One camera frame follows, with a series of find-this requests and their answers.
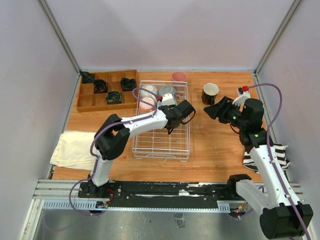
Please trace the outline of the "black mug white inside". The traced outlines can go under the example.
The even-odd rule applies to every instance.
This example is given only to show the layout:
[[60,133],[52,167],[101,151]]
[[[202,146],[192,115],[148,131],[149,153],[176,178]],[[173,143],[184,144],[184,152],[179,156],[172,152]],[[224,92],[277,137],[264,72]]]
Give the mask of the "black mug white inside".
[[202,88],[201,100],[205,105],[214,105],[219,87],[214,83],[206,83]]

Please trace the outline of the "grey-green speckled mug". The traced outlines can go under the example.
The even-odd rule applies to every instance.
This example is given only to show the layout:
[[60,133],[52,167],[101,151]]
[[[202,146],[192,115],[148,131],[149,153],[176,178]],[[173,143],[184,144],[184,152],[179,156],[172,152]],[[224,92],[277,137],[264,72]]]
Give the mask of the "grey-green speckled mug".
[[171,94],[175,98],[177,95],[176,88],[172,85],[161,86],[160,89],[158,90],[158,95],[162,97],[165,94]]

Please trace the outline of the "light pink mug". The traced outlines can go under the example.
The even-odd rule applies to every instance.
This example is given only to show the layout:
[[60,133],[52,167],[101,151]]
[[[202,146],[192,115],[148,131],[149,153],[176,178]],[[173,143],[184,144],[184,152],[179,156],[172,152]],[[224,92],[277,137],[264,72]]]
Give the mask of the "light pink mug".
[[139,102],[139,113],[146,114],[155,110],[156,103],[152,97],[143,97]]

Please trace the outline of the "pink tumbler cup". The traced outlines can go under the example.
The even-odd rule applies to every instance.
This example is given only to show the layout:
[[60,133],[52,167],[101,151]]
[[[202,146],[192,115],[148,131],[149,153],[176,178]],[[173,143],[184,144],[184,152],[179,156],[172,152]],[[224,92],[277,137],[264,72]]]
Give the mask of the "pink tumbler cup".
[[171,79],[174,82],[174,87],[177,92],[182,92],[185,90],[185,87],[186,87],[185,82],[188,79],[188,76],[186,73],[181,71],[176,71],[172,73]]

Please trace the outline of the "white speckled mug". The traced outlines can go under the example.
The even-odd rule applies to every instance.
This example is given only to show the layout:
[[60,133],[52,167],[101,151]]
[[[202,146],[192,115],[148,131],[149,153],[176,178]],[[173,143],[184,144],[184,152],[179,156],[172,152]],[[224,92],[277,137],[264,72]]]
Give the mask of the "white speckled mug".
[[143,98],[153,98],[155,101],[157,101],[158,96],[158,89],[153,84],[145,84],[141,87],[141,90],[139,91],[140,97]]

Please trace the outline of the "light blue mug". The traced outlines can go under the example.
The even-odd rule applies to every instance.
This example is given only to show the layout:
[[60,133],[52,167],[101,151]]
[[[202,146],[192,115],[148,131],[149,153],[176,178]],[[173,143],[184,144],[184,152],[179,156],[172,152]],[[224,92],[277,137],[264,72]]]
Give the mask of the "light blue mug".
[[167,123],[165,126],[165,129],[167,130],[167,134],[170,135],[173,132],[173,130],[177,129],[180,125],[181,125],[181,123],[177,123],[177,124]]

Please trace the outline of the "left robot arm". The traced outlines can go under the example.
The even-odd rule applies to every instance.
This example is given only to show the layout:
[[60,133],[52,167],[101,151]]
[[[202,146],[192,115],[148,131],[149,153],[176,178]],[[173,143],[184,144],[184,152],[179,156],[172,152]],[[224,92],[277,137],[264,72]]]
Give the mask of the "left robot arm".
[[80,180],[79,198],[107,198],[114,194],[109,181],[113,161],[124,152],[128,140],[142,133],[166,129],[170,135],[186,125],[196,114],[195,108],[183,100],[175,105],[162,105],[153,111],[134,117],[110,115],[95,133],[89,153],[95,158],[93,170],[87,179]]

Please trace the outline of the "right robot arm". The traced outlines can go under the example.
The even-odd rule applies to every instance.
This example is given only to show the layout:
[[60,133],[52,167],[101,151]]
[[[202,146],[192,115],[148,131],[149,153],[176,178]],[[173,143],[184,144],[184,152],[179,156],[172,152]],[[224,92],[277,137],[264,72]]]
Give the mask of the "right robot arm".
[[239,140],[245,147],[260,173],[267,193],[258,189],[246,174],[230,176],[226,188],[232,200],[241,197],[259,215],[259,224],[269,240],[306,236],[313,210],[303,204],[293,191],[279,164],[276,150],[267,131],[262,127],[263,103],[254,98],[246,99],[243,108],[233,104],[229,97],[203,109],[212,119],[231,124],[239,129]]

